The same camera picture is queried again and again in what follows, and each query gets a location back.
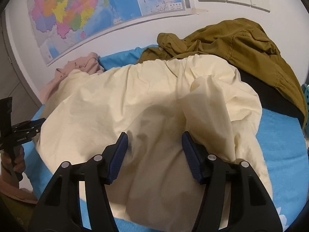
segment pink cloth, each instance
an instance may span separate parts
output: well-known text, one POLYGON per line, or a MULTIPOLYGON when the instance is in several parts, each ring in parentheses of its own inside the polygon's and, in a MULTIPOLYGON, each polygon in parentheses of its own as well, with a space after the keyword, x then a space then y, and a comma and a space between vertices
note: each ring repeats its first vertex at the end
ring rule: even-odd
POLYGON ((104 72, 104 69, 98 63, 98 55, 93 52, 86 57, 80 57, 74 61, 69 61, 63 69, 56 69, 55 78, 49 81, 40 91, 40 100, 43 104, 45 104, 51 95, 58 90, 60 82, 74 69, 87 72, 90 75, 94 73, 101 74, 104 72))

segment silver screw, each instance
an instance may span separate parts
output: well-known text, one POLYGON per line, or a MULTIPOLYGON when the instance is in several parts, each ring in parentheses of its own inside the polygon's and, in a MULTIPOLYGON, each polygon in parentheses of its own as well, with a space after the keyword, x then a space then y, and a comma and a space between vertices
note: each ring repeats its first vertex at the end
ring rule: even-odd
POLYGON ((249 163, 246 162, 246 161, 241 162, 241 165, 242 165, 243 167, 249 167, 249 163))
POLYGON ((70 163, 65 161, 65 162, 62 162, 61 167, 62 168, 67 168, 69 165, 70 165, 70 163))
POLYGON ((208 158, 209 160, 216 160, 216 159, 217 159, 217 157, 216 157, 214 154, 208 155, 207 158, 208 158))
POLYGON ((96 156, 94 156, 93 157, 93 159, 95 160, 95 161, 100 161, 101 159, 103 159, 103 157, 102 157, 102 155, 96 155, 96 156))

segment blue fabric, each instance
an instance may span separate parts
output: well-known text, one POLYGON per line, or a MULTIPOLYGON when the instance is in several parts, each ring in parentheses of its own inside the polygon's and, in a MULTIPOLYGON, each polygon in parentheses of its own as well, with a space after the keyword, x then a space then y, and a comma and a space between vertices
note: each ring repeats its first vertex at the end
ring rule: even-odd
POLYGON ((123 67, 126 65, 134 65, 140 58, 142 52, 148 47, 158 47, 158 45, 149 45, 145 48, 137 47, 134 50, 122 51, 112 55, 100 57, 99 64, 105 69, 109 70, 114 67, 123 67))
MULTIPOLYGON (((108 58, 103 57, 100 61, 104 63, 106 69, 134 64, 141 52, 140 48, 137 49, 116 53, 108 58)), ((40 116, 42 108, 43 106, 33 119, 40 116)), ((280 219, 286 228, 291 225, 306 203, 309 163, 302 130, 296 118, 263 109, 256 137, 262 148, 272 182, 273 202, 278 211, 280 210, 280 219)), ((40 197, 52 173, 41 160, 33 142, 24 144, 24 149, 25 173, 30 179, 35 195, 40 197)), ((80 203, 83 224, 90 228, 86 202, 81 200, 80 203)), ((121 219, 115 221, 120 232, 155 232, 153 229, 121 219)))

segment cream-colored garment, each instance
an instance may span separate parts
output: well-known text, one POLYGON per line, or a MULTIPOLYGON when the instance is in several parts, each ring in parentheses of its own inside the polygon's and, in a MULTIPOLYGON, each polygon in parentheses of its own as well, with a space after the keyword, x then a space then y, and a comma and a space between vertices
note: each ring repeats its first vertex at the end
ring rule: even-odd
POLYGON ((146 61, 102 75, 75 70, 45 105, 37 150, 55 172, 65 160, 101 154, 126 132, 130 146, 118 179, 106 186, 113 215, 162 231, 191 231, 204 186, 191 175, 182 133, 226 161, 247 160, 272 196, 255 137, 261 114, 258 95, 214 55, 146 61))

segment pink province on map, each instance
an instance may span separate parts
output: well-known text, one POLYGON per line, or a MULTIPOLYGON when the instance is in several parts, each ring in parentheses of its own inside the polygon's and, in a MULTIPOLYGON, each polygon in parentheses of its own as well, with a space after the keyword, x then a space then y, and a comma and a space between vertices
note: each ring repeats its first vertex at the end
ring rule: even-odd
POLYGON ((37 30, 47 32, 56 26, 58 35, 66 39, 70 30, 82 29, 97 3, 98 0, 34 0, 31 16, 37 30))

